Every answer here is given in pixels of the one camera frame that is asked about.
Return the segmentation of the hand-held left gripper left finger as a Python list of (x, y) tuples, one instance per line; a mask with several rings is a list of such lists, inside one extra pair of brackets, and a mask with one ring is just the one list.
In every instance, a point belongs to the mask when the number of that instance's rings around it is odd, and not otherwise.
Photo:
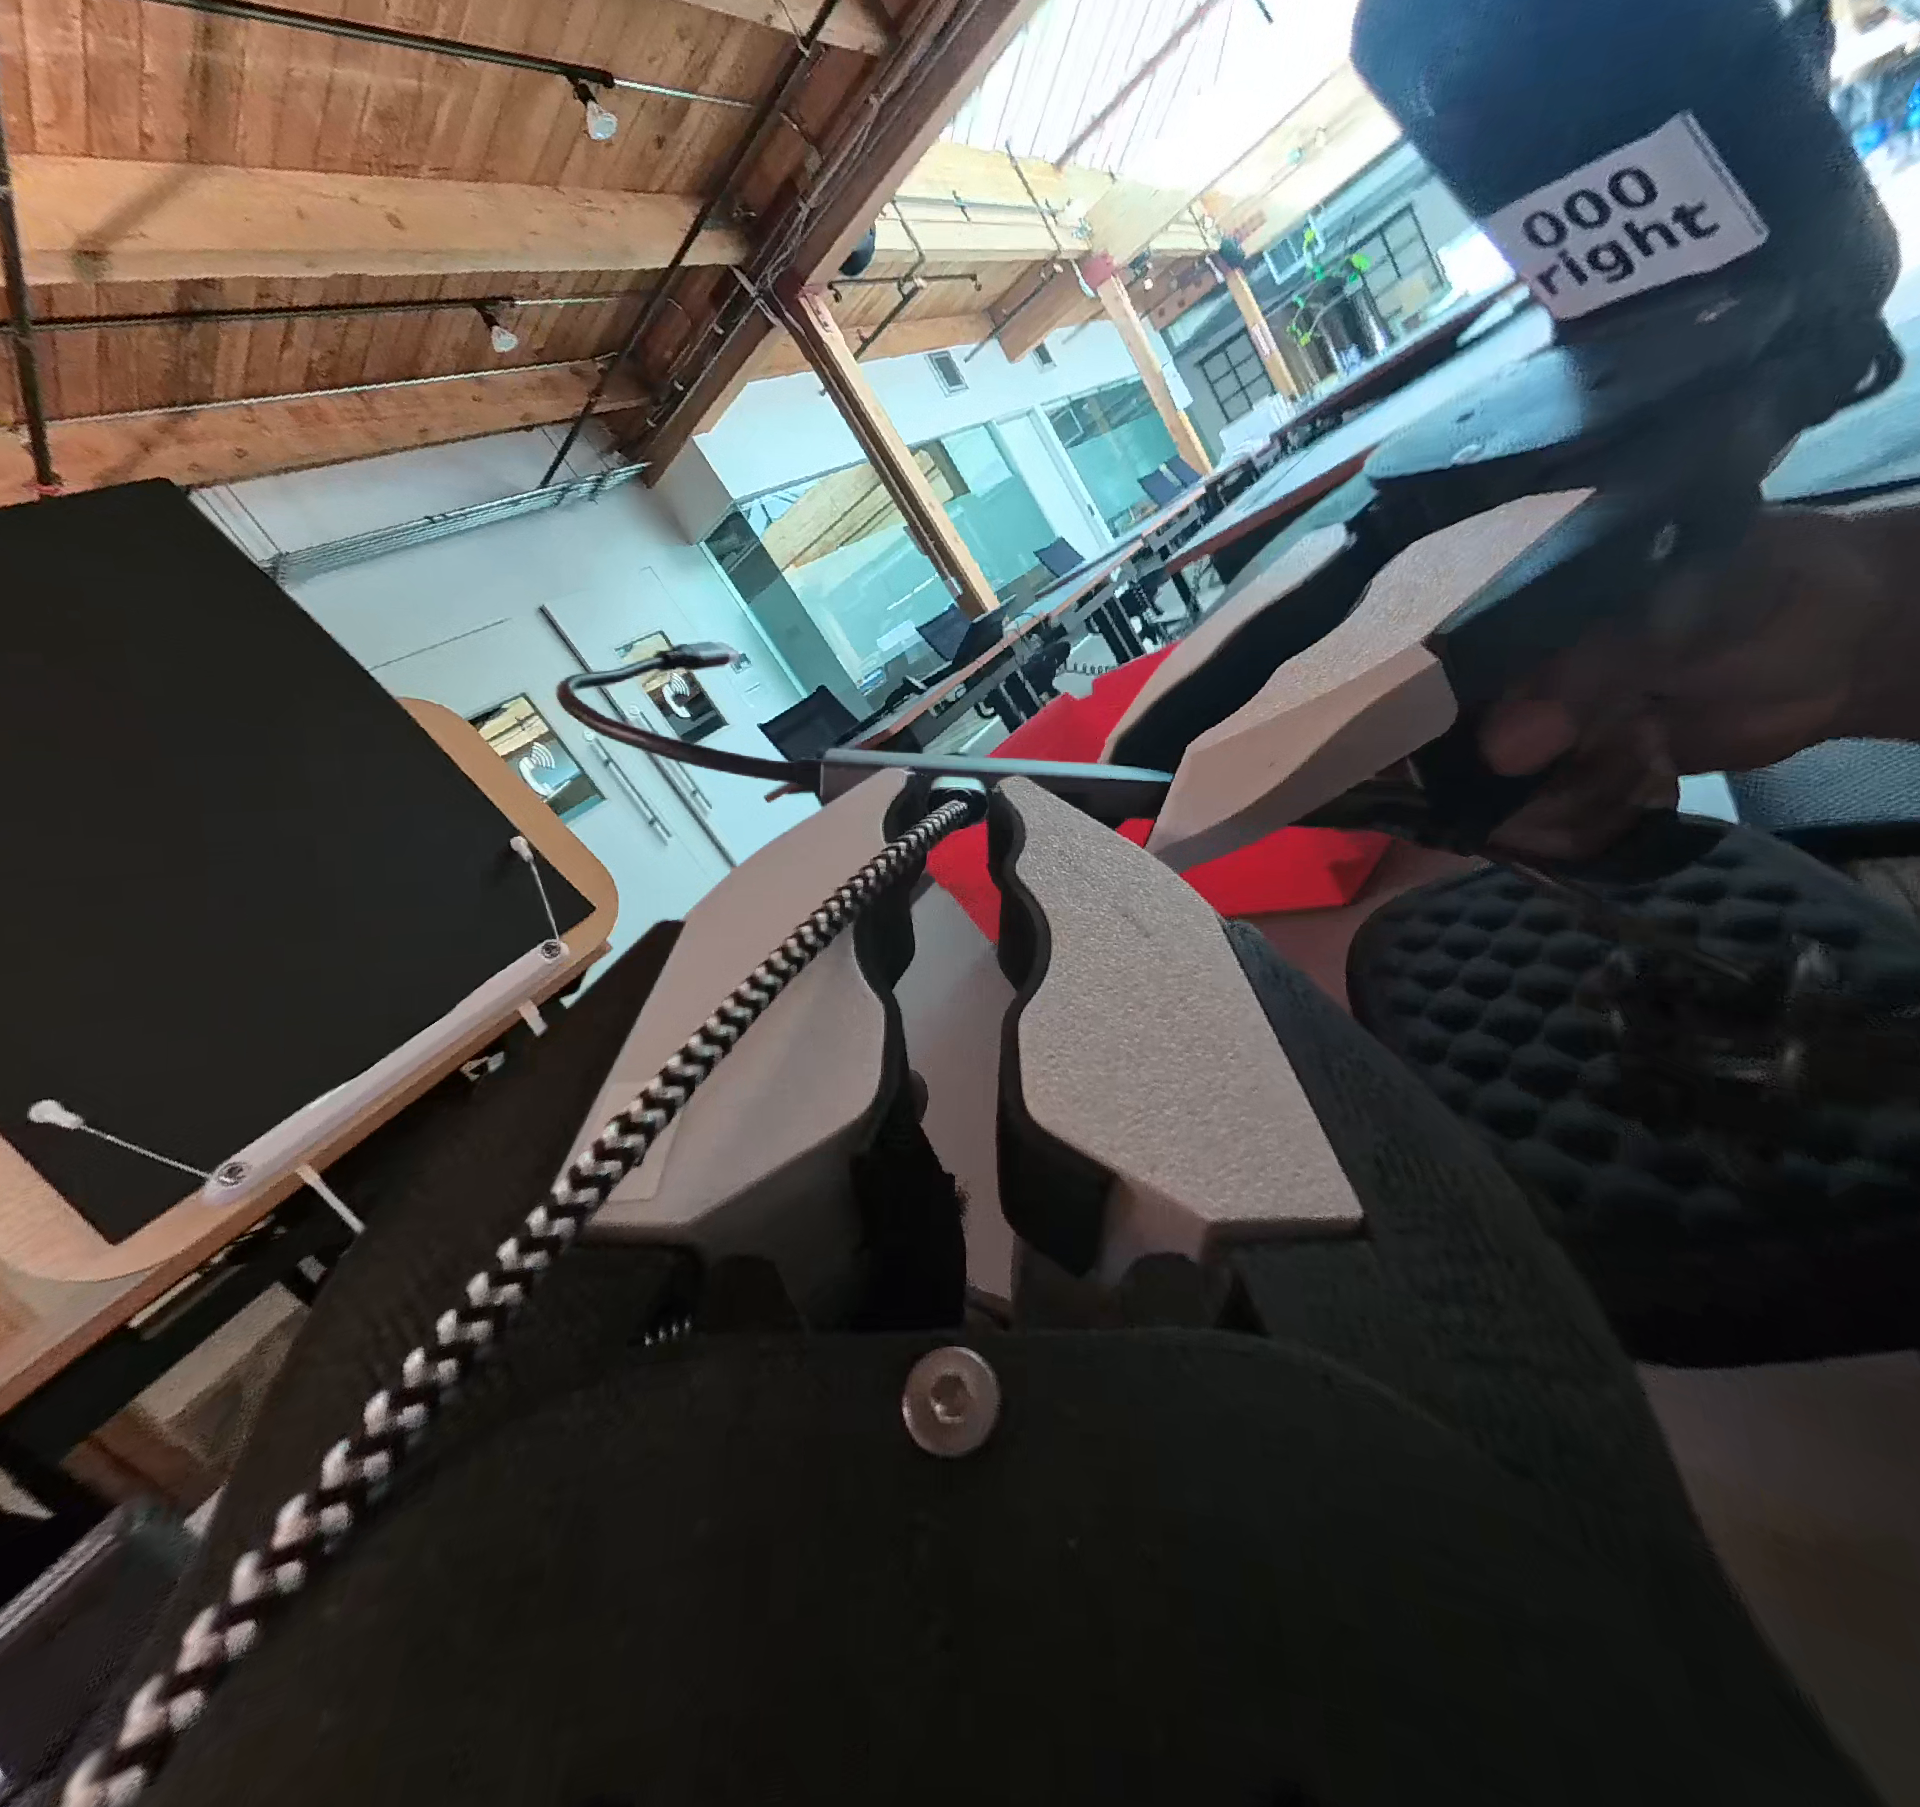
[(945, 1329), (965, 1319), (965, 1201), (924, 1131), (898, 985), (936, 835), (887, 767), (698, 901), (596, 1089), (595, 1249), (665, 1277), (649, 1331)]

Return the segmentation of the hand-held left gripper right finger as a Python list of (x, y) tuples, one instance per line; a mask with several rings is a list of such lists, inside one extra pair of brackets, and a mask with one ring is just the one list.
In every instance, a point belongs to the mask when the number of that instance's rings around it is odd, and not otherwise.
[(1366, 1213), (1222, 917), (1037, 779), (989, 799), (997, 1197), (1017, 1319), (1110, 1319), (1140, 1265), (1222, 1291)]

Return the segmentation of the person's right hand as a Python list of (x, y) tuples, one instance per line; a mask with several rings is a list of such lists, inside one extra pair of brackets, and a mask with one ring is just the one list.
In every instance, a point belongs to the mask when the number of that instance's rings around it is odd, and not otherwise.
[(1919, 737), (1919, 510), (1773, 510), (1720, 572), (1669, 580), (1511, 686), (1482, 761), (1540, 789), (1491, 845), (1600, 853), (1690, 775)]

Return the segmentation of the framed wall sign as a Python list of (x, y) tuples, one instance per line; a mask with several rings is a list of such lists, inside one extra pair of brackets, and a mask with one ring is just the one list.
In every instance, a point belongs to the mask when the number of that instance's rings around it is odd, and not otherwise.
[(501, 706), (492, 743), (527, 787), (566, 823), (606, 797), (528, 696), (514, 696)]
[(702, 674), (687, 668), (650, 668), (637, 680), (663, 730), (688, 743), (706, 743), (729, 724)]

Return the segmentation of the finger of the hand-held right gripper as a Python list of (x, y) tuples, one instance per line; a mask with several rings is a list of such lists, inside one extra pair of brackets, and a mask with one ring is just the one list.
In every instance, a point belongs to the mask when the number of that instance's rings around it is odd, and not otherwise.
[(1353, 526), (1260, 556), (1179, 642), (1108, 735), (1108, 763), (1174, 771), (1204, 734), (1249, 708), (1327, 638), (1385, 566)]
[(1461, 702), (1431, 640), (1593, 496), (1513, 500), (1389, 562), (1330, 634), (1184, 747), (1152, 853), (1189, 869), (1239, 851), (1438, 739)]

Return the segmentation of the black panel on wooden board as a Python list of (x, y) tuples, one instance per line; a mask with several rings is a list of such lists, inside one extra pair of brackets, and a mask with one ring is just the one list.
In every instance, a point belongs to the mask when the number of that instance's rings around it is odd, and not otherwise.
[[(398, 700), (171, 482), (4, 508), (4, 1263), (63, 1283), (221, 1243), (212, 1173), (547, 939), (572, 987), (608, 871), (463, 718)], [(408, 1103), (325, 1161), (333, 1167)]]

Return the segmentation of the red storage bin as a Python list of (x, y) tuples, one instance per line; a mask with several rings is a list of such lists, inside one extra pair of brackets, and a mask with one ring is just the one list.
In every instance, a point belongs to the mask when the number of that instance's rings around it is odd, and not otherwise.
[[(1167, 648), (1098, 674), (1082, 694), (1048, 702), (1038, 716), (998, 741), (997, 759), (1094, 763), (1124, 714), (1174, 654)], [(1376, 831), (1288, 827), (1255, 845), (1191, 867), (1183, 879), (1229, 919), (1344, 907), (1356, 899), (1389, 849)], [(998, 937), (1000, 889), (990, 869), (985, 825), (943, 839), (927, 871), (990, 941)]]

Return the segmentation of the wooden office desk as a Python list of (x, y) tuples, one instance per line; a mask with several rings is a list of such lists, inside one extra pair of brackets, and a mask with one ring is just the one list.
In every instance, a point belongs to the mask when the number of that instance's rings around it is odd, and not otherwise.
[(1091, 626), (1118, 666), (1140, 658), (1145, 648), (1124, 614), (1124, 594), (1135, 590), (1142, 598), (1154, 596), (1163, 582), (1173, 580), (1183, 556), (1184, 552), (1167, 540), (1147, 534), (1124, 542), (1110, 556), (1060, 580), (1019, 618), (1006, 620), (997, 640), (981, 646), (965, 664), (949, 668), (906, 698), (892, 696), (877, 716), (854, 730), (857, 743), (906, 734), (947, 706), (990, 700), (1008, 672), (1022, 670), (1026, 648), (1045, 644), (1054, 634), (1076, 640)]

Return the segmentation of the black desk chair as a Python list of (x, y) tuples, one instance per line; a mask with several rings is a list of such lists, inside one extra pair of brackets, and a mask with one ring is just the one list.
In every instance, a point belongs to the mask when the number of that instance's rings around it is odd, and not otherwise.
[(808, 763), (840, 747), (860, 730), (863, 720), (864, 716), (823, 686), (764, 720), (761, 732), (778, 757)]

